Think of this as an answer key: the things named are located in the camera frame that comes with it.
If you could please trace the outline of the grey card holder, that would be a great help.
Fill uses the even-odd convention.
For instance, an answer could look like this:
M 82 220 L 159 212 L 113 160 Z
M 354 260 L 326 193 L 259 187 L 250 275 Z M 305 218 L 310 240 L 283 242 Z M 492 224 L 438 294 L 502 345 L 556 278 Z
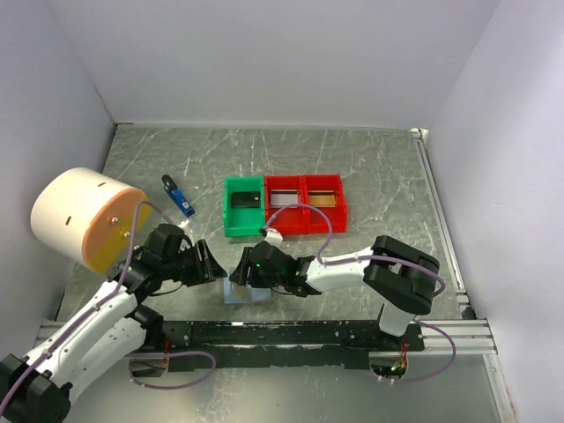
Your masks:
M 224 278 L 223 280 L 223 299 L 228 305 L 241 305 L 267 301 L 271 298 L 272 292 L 268 288 L 254 288 L 252 286 L 239 286 Z

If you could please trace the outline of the dark card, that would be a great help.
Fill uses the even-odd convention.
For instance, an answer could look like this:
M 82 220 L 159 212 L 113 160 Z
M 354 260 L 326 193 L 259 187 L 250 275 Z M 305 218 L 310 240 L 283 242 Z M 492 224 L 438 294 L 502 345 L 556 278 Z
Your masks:
M 231 194 L 233 208 L 260 208 L 261 193 L 259 191 L 236 191 Z

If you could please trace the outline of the green plastic bin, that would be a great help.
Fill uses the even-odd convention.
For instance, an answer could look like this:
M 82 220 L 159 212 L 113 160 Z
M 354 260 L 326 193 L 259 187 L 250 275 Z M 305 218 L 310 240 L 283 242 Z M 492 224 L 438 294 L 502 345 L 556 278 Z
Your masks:
M 236 191 L 259 191 L 260 208 L 233 208 L 231 194 Z M 264 181 L 262 176 L 227 177 L 224 184 L 223 223 L 225 237 L 258 236 L 265 223 Z

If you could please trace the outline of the white drum with orange lid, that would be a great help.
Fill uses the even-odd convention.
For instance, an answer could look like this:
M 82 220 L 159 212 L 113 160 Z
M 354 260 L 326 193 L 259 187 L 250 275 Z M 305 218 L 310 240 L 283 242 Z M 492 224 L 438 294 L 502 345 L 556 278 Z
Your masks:
M 36 238 L 98 274 L 127 248 L 134 211 L 147 195 L 86 167 L 57 176 L 38 196 L 30 216 Z

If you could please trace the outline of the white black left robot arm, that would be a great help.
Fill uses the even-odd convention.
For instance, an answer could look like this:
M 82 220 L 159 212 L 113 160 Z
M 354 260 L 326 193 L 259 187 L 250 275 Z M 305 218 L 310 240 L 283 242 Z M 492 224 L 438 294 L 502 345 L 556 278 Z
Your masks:
M 117 361 L 161 363 L 175 357 L 164 318 L 145 306 L 163 282 L 192 287 L 226 271 L 203 240 L 161 224 L 145 244 L 131 247 L 120 273 L 57 332 L 24 357 L 1 362 L 1 415 L 10 422 L 62 422 L 72 403 Z

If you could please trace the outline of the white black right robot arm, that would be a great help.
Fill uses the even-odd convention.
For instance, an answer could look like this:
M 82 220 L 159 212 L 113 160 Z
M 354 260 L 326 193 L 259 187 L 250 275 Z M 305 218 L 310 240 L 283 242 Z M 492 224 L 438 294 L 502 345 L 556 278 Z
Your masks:
M 371 247 L 334 257 L 294 258 L 261 241 L 243 250 L 229 280 L 238 286 L 279 287 L 301 298 L 367 286 L 384 298 L 374 339 L 390 351 L 403 342 L 412 319 L 428 315 L 434 298 L 445 290 L 439 269 L 434 257 L 387 235 L 377 237 Z

